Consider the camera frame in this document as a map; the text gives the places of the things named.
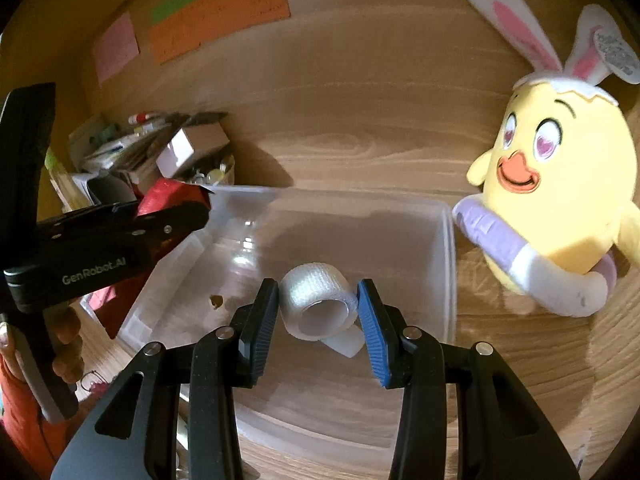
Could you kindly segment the person's left hand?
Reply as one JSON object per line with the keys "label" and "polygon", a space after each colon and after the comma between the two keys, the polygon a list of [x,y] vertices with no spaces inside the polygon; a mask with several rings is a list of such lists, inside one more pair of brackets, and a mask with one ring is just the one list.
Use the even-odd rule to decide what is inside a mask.
{"label": "person's left hand", "polygon": [[[85,362],[81,356],[81,322],[76,311],[71,307],[67,307],[53,320],[51,328],[60,344],[58,350],[56,350],[56,358],[53,360],[52,370],[66,384],[71,385],[79,382],[84,374]],[[7,322],[1,323],[1,355],[10,373],[20,382],[25,382],[24,375],[17,362],[12,330]]]}

